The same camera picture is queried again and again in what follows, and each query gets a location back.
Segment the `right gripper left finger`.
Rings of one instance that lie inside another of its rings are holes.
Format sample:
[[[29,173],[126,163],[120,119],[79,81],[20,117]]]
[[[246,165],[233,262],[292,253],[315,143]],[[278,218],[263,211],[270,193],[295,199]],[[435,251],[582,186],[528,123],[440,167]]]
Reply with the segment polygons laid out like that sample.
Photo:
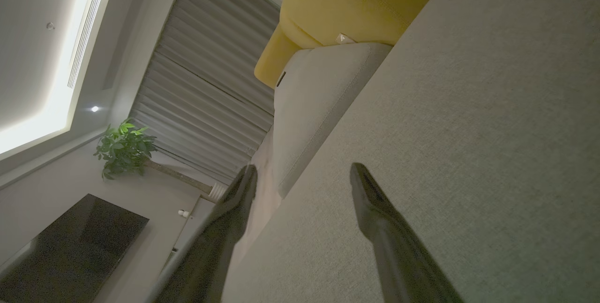
[[[257,169],[245,166],[201,227],[167,263],[155,285],[157,303],[220,303],[234,247],[246,232]]]

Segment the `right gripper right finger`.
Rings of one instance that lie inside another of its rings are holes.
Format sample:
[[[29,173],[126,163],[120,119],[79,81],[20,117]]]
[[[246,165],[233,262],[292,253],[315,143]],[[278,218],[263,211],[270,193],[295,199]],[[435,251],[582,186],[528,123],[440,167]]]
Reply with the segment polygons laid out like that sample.
[[[357,222],[372,243],[386,303],[460,303],[462,298],[368,168],[351,165]]]

